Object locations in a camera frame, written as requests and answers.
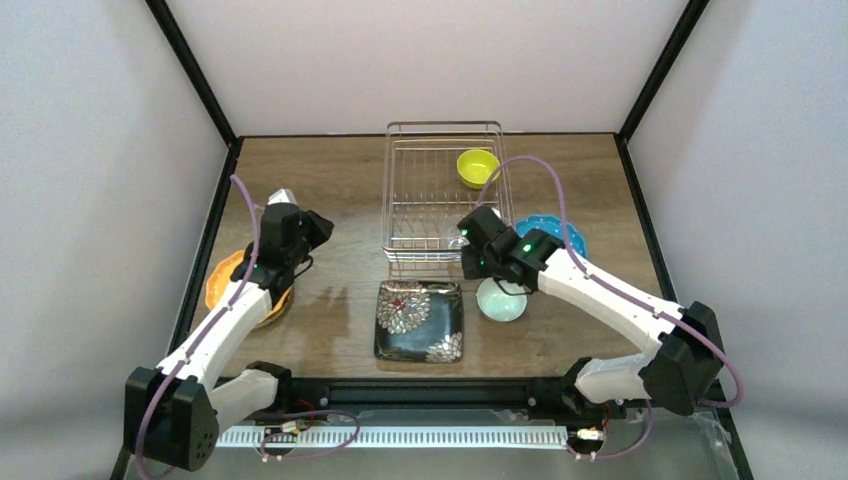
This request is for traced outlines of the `pale green glass bowl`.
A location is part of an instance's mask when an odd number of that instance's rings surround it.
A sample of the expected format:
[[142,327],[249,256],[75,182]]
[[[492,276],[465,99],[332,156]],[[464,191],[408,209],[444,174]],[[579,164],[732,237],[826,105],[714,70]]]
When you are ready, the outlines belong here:
[[525,312],[528,295],[517,284],[488,278],[480,283],[476,301],[485,317],[495,322],[508,323],[517,320]]

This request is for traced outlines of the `yellow green bowl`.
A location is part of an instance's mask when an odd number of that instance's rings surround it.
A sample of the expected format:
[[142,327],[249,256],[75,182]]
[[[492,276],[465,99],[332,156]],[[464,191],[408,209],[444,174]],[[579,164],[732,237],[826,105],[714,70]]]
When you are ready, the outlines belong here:
[[498,157],[482,149],[466,150],[456,160],[460,181],[474,190],[481,190],[499,166]]

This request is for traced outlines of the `metal wire dish rack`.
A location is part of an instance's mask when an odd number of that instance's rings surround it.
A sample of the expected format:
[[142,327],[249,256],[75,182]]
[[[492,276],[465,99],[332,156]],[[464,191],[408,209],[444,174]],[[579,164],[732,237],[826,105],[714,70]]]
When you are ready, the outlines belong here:
[[484,195],[466,187],[456,160],[482,149],[506,158],[504,131],[495,120],[392,121],[385,134],[382,248],[395,263],[458,261],[461,250],[440,248],[440,229],[470,213],[477,201],[515,223],[508,172]]

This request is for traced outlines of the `small clear plastic cup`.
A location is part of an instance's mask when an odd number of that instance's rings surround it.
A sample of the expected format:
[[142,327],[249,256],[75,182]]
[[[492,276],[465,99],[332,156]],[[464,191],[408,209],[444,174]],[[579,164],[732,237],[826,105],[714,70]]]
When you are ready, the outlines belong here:
[[445,250],[461,250],[468,244],[467,238],[457,224],[451,220],[444,223],[440,229],[440,248]]

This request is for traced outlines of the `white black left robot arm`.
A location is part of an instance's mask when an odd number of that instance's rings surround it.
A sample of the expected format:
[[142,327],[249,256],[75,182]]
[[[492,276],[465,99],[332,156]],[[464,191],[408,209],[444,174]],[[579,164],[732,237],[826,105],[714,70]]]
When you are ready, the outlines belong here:
[[254,239],[231,273],[223,300],[155,368],[136,368],[125,384],[124,444],[137,461],[196,471],[218,436],[277,404],[290,373],[267,363],[217,383],[247,335],[291,289],[297,268],[326,243],[334,224],[286,201],[252,216]]

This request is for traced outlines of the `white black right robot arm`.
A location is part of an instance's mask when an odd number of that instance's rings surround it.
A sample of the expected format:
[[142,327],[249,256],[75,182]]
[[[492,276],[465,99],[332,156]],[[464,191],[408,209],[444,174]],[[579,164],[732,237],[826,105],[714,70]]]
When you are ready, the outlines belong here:
[[517,285],[574,305],[638,347],[613,359],[584,358],[565,376],[566,403],[579,410],[612,400],[645,400],[689,416],[709,405],[705,395],[722,368],[715,312],[701,302],[683,307],[644,292],[592,265],[564,241],[540,229],[519,235],[481,206],[457,225],[466,240],[463,274]]

